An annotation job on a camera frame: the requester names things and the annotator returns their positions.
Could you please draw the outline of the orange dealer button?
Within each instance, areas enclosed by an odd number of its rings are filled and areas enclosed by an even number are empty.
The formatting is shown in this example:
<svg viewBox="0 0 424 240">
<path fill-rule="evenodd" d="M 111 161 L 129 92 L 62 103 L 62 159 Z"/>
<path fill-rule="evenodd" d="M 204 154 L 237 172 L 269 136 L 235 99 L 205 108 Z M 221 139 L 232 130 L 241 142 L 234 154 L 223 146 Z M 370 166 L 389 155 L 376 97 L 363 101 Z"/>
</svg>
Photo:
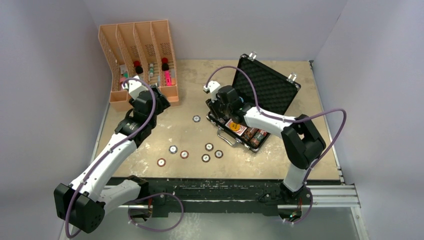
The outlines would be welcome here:
<svg viewBox="0 0 424 240">
<path fill-rule="evenodd" d="M 232 131 L 237 132 L 237 131 L 239 131 L 239 130 L 240 130 L 241 125 L 240 125 L 240 124 L 237 124 L 237 123 L 235 123 L 235 122 L 231 122 L 231 123 L 229 124 L 229 128 L 230 128 Z"/>
</svg>

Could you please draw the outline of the blue white poker chip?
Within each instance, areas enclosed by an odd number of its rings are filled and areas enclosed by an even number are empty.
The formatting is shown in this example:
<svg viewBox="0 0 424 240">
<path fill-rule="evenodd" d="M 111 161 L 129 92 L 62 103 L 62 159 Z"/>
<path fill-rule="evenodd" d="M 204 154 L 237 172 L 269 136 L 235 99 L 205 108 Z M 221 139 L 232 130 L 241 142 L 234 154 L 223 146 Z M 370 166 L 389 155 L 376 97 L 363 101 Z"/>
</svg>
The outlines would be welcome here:
<svg viewBox="0 0 424 240">
<path fill-rule="evenodd" d="M 178 147 L 176 145 L 171 145 L 168 149 L 171 154 L 176 154 L 178 152 Z"/>
<path fill-rule="evenodd" d="M 194 123 L 199 123 L 201 121 L 201 117 L 199 115 L 194 115 L 192 120 Z"/>
</svg>

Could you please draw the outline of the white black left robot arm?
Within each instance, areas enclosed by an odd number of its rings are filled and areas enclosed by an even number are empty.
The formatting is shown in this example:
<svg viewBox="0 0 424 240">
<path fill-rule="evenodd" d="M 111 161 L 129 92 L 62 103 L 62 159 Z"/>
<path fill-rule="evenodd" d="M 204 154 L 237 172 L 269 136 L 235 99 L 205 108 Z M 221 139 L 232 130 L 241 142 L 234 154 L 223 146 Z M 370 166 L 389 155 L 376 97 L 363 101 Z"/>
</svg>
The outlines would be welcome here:
<svg viewBox="0 0 424 240">
<path fill-rule="evenodd" d="M 60 183 L 53 196 L 57 216 L 65 221 L 68 238 L 74 238 L 69 226 L 93 232 L 105 215 L 121 204 L 138 205 L 149 199 L 149 183 L 134 175 L 108 190 L 104 187 L 119 166 L 142 144 L 156 127 L 157 116 L 170 107 L 167 98 L 155 85 L 147 89 L 131 88 L 132 108 L 119 122 L 100 155 L 68 185 Z"/>
</svg>

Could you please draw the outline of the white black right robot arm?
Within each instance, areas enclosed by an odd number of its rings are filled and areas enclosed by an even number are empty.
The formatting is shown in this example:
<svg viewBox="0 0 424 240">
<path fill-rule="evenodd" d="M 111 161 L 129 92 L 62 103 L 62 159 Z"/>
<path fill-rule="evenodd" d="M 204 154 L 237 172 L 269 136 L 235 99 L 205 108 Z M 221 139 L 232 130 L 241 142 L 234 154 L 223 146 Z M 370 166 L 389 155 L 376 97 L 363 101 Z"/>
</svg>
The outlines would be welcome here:
<svg viewBox="0 0 424 240">
<path fill-rule="evenodd" d="M 245 102 L 230 85 L 221 86 L 212 81 L 203 91 L 210 94 L 206 104 L 215 116 L 227 116 L 236 124 L 282 139 L 290 167 L 281 184 L 280 196 L 288 204 L 298 200 L 309 168 L 327 146 L 314 123 L 304 114 L 299 117 L 278 115 Z"/>
</svg>

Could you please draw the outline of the red playing card deck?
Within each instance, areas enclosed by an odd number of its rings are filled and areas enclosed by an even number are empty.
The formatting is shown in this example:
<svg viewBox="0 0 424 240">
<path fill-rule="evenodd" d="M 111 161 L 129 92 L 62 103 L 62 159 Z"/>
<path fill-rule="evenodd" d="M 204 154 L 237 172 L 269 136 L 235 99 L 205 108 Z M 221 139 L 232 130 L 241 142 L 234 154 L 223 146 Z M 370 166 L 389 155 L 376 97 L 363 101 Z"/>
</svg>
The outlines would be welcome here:
<svg viewBox="0 0 424 240">
<path fill-rule="evenodd" d="M 228 128 L 228 129 L 230 130 L 230 132 L 231 132 L 231 133 L 235 134 L 235 135 L 236 135 L 236 136 L 238 136 L 238 137 L 241 137 L 241 136 L 244 134 L 244 132 L 247 130 L 247 127 L 246 127 L 246 126 L 243 126 L 243 125 L 241 125 L 241 124 L 239 124 L 239 125 L 240 125 L 240 130 L 239 130 L 239 131 L 237 131 L 237 132 L 234 132 L 234 131 L 232 131 L 232 130 L 229 128 L 229 124 L 230 124 L 231 122 L 233 122 L 233 121 L 232 121 L 232 120 L 230 120 L 228 123 L 226 123 L 226 124 L 225 124 L 225 127 L 226 127 L 226 128 Z"/>
</svg>

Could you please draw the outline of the pink highlighter marker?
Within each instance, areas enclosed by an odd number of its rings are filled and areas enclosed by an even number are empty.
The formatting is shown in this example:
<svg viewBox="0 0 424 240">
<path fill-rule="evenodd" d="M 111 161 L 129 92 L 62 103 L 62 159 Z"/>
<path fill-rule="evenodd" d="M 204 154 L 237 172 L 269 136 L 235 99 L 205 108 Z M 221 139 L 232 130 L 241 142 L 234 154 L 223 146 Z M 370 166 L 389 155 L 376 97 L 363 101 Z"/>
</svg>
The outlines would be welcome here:
<svg viewBox="0 0 424 240">
<path fill-rule="evenodd" d="M 173 83 L 172 83 L 171 71 L 165 70 L 163 73 L 164 73 L 164 77 L 165 77 L 166 86 L 172 86 Z"/>
</svg>

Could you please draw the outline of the red black marker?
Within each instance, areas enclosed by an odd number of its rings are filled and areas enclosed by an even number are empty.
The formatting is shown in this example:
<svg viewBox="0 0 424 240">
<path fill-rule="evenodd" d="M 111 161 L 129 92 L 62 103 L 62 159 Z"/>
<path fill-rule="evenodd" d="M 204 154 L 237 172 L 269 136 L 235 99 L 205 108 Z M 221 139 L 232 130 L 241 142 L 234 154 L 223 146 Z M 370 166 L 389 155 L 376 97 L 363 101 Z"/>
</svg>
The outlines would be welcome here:
<svg viewBox="0 0 424 240">
<path fill-rule="evenodd" d="M 163 57 L 161 59 L 161 70 L 166 72 L 169 71 L 170 67 L 169 67 L 169 60 L 167 57 Z"/>
<path fill-rule="evenodd" d="M 137 75 L 141 75 L 144 72 L 140 61 L 138 60 L 134 61 L 133 66 Z"/>
</svg>

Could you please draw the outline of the peach plastic desk organizer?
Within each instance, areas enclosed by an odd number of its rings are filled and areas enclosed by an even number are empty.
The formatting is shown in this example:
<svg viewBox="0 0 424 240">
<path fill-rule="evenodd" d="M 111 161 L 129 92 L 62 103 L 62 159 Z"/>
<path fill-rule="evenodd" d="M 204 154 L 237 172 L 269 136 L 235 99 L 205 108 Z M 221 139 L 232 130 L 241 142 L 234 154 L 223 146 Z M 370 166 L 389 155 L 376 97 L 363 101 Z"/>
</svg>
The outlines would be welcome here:
<svg viewBox="0 0 424 240">
<path fill-rule="evenodd" d="M 171 106 L 180 105 L 177 60 L 167 19 L 100 25 L 98 40 L 112 74 L 109 104 L 115 111 L 131 108 L 131 97 L 121 86 L 125 77 L 138 77 L 156 85 Z M 171 86 L 166 86 L 162 58 L 168 58 Z M 142 74 L 136 74 L 134 61 L 140 61 Z"/>
</svg>

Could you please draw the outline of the black aluminium poker case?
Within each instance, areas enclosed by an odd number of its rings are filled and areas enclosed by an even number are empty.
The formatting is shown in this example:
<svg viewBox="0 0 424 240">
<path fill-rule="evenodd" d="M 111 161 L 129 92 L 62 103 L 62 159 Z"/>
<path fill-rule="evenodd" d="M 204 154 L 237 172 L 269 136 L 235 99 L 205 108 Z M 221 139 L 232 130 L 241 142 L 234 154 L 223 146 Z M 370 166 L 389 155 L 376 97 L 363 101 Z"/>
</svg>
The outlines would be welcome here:
<svg viewBox="0 0 424 240">
<path fill-rule="evenodd" d="M 244 102 L 252 103 L 253 108 L 259 106 L 263 110 L 284 115 L 301 85 L 293 77 L 284 76 L 255 57 L 255 53 L 240 56 L 233 82 L 229 86 L 237 91 Z M 221 123 L 221 118 L 219 122 L 215 122 L 209 113 L 206 117 L 211 123 L 253 152 L 257 152 L 270 136 L 269 133 L 252 127 L 248 127 L 242 136 L 237 136 L 226 128 L 225 123 Z"/>
</svg>

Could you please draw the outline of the red white poker chip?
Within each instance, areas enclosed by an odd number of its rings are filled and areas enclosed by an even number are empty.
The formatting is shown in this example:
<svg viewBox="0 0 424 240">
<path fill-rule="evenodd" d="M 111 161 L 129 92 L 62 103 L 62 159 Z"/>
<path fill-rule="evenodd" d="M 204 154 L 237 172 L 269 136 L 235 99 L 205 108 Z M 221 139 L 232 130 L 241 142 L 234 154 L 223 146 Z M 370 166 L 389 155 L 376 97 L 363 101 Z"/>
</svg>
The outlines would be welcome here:
<svg viewBox="0 0 424 240">
<path fill-rule="evenodd" d="M 180 152 L 180 157 L 182 159 L 187 159 L 189 157 L 189 152 L 187 150 L 183 150 Z"/>
<path fill-rule="evenodd" d="M 166 165 L 167 161 L 164 158 L 159 158 L 156 162 L 158 167 L 164 167 Z"/>
</svg>

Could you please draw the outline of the black metal base rail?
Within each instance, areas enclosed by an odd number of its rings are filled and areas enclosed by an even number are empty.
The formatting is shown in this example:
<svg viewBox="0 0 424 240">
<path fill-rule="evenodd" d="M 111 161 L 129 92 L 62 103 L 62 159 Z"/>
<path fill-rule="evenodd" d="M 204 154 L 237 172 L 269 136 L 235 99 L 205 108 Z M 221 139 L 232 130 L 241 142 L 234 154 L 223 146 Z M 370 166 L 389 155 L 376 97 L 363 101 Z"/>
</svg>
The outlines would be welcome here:
<svg viewBox="0 0 424 240">
<path fill-rule="evenodd" d="M 127 177 L 141 184 L 131 205 L 150 204 L 154 218 L 170 213 L 261 214 L 296 221 L 313 204 L 307 187 L 294 197 L 281 191 L 279 179 L 208 179 Z"/>
</svg>

